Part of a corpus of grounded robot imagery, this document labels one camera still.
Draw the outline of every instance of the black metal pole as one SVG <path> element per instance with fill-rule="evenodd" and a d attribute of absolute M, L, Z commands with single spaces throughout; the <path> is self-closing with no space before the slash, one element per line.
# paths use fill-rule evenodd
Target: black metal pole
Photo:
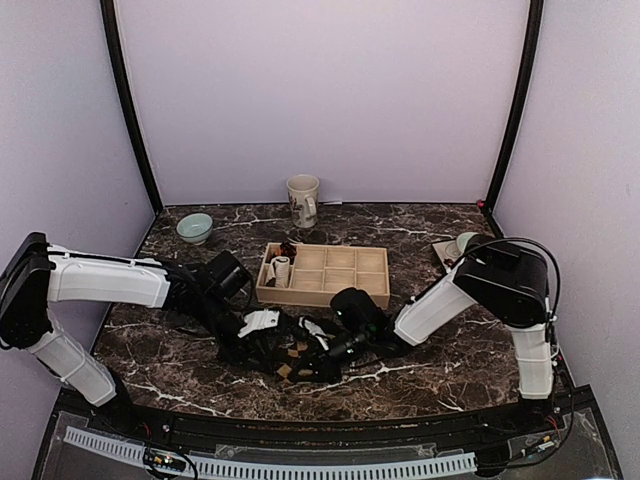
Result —
<path fill-rule="evenodd" d="M 509 160 L 513 153 L 513 147 L 518 136 L 518 128 L 522 120 L 522 112 L 527 100 L 527 92 L 531 81 L 531 72 L 533 71 L 533 62 L 536 56 L 536 47 L 538 45 L 538 36 L 540 34 L 540 25 L 542 24 L 542 9 L 544 0 L 531 0 L 529 5 L 529 19 L 527 21 L 527 32 L 524 37 L 524 47 L 522 48 L 522 58 L 520 60 L 520 70 L 518 71 L 518 80 L 516 81 L 516 89 L 513 94 L 513 102 L 511 103 L 511 111 L 509 112 L 509 120 L 507 128 L 502 139 L 502 146 L 498 154 L 496 168 L 493 172 L 493 178 L 489 185 L 487 196 L 481 205 L 485 213 L 489 216 L 498 201 L 500 189 L 504 183 L 504 178 L 509 167 Z"/>
<path fill-rule="evenodd" d="M 160 198 L 160 192 L 153 178 L 151 163 L 147 150 L 142 140 L 142 132 L 138 124 L 138 116 L 133 104 L 131 89 L 129 88 L 129 80 L 127 78 L 127 70 L 125 68 L 124 56 L 122 54 L 122 45 L 120 43 L 120 35 L 118 33 L 118 23 L 116 20 L 116 10 L 113 0 L 100 0 L 102 7 L 102 21 L 104 24 L 104 33 L 107 37 L 107 46 L 109 48 L 109 57 L 111 58 L 111 68 L 113 69 L 113 77 L 116 82 L 118 96 L 120 97 L 120 106 L 124 115 L 124 121 L 127 124 L 131 146 L 140 169 L 140 175 L 144 182 L 147 196 L 151 202 L 151 206 L 156 215 L 162 211 L 164 205 Z"/>

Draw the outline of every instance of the white mug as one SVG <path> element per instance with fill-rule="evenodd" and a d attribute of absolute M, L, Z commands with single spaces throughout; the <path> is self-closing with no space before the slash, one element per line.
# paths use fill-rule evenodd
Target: white mug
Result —
<path fill-rule="evenodd" d="M 320 180 L 313 175 L 296 175 L 287 180 L 293 224 L 311 228 L 318 220 L 318 188 Z"/>

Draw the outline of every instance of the marble table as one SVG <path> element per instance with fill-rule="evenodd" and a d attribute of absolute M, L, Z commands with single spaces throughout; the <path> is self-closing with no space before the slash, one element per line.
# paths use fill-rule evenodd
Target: marble table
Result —
<path fill-rule="evenodd" d="M 194 212 L 214 218 L 202 246 L 183 243 L 177 222 Z M 230 250 L 257 275 L 268 242 L 386 247 L 389 312 L 441 274 L 432 242 L 466 231 L 489 233 L 475 205 L 349 204 L 321 206 L 318 225 L 293 226 L 288 205 L 170 207 L 157 219 L 140 257 L 207 261 Z M 330 318 L 329 309 L 287 308 Z M 202 333 L 201 338 L 176 331 Z M 95 347 L 122 376 L 135 403 L 172 411 L 234 418 L 382 420 L 475 410 L 517 400 L 518 370 L 509 332 L 473 307 L 404 358 L 344 369 L 340 383 L 285 385 L 216 360 L 217 347 L 193 320 L 116 305 Z"/>

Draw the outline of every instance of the brown object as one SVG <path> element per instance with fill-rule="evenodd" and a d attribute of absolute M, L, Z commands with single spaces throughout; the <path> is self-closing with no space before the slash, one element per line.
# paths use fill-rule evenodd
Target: brown object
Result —
<path fill-rule="evenodd" d="M 285 363 L 276 371 L 276 373 L 280 375 L 282 378 L 287 378 L 292 370 L 293 368 L 291 368 L 289 365 Z"/>
<path fill-rule="evenodd" d="M 349 287 L 365 290 L 381 308 L 389 306 L 389 264 L 386 248 L 294 245 L 288 288 L 266 285 L 269 262 L 280 244 L 269 243 L 265 252 L 256 295 L 261 303 L 328 307 L 333 296 Z"/>
<path fill-rule="evenodd" d="M 278 248 L 278 251 L 280 252 L 278 253 L 278 256 L 289 257 L 289 259 L 291 260 L 291 263 L 294 262 L 297 251 L 296 251 L 296 247 L 291 245 L 289 242 L 281 243 L 280 247 Z"/>

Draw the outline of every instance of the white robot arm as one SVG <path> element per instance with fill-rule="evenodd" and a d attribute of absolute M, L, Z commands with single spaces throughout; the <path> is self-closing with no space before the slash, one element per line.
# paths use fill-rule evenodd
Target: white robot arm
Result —
<path fill-rule="evenodd" d="M 438 328 L 478 302 L 455 284 L 454 279 L 463 260 L 441 278 L 415 303 L 406 305 L 398 314 L 394 332 L 409 345 L 419 345 Z M 516 351 L 520 370 L 520 395 L 530 400 L 543 400 L 551 395 L 553 367 L 551 344 L 547 339 L 547 323 L 529 327 L 507 324 Z"/>
<path fill-rule="evenodd" d="M 248 357 L 243 347 L 251 346 L 243 337 L 247 329 L 260 326 L 251 324 L 256 315 L 243 321 L 232 314 L 228 300 L 249 279 L 228 252 L 206 265 L 181 266 L 75 252 L 48 244 L 44 234 L 32 233 L 0 276 L 0 347 L 32 353 L 96 407 L 116 396 L 127 403 L 117 375 L 64 331 L 48 309 L 49 302 L 123 302 L 185 313 L 221 340 L 226 347 L 221 348 L 223 356 L 236 355 L 237 363 L 242 363 Z M 277 324 L 279 313 L 267 313 Z"/>
<path fill-rule="evenodd" d="M 346 357 L 348 352 L 367 349 L 380 356 L 401 355 L 407 346 L 424 343 L 445 323 L 480 304 L 511 332 L 521 397 L 548 399 L 554 380 L 554 319 L 549 311 L 546 261 L 534 250 L 492 241 L 496 242 L 484 235 L 473 237 L 466 249 L 474 249 L 473 255 L 463 257 L 448 274 L 411 298 L 395 317 L 384 315 L 362 290 L 340 292 L 332 308 L 351 336 L 332 345 L 329 354 Z"/>

